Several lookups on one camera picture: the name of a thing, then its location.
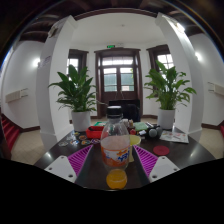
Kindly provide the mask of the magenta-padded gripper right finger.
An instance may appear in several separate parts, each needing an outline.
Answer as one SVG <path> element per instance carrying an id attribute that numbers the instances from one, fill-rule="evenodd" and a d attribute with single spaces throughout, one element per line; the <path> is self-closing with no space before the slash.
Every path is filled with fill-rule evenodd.
<path id="1" fill-rule="evenodd" d="M 166 156 L 157 157 L 138 145 L 133 145 L 132 152 L 142 185 L 153 183 L 179 171 L 179 168 Z"/>

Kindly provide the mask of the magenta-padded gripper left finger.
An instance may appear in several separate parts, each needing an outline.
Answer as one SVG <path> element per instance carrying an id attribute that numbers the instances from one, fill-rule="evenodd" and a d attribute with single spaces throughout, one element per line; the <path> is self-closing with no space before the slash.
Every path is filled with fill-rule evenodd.
<path id="1" fill-rule="evenodd" d="M 94 145 L 91 144 L 69 156 L 61 155 L 48 165 L 45 171 L 79 186 L 86 187 L 93 153 Z"/>

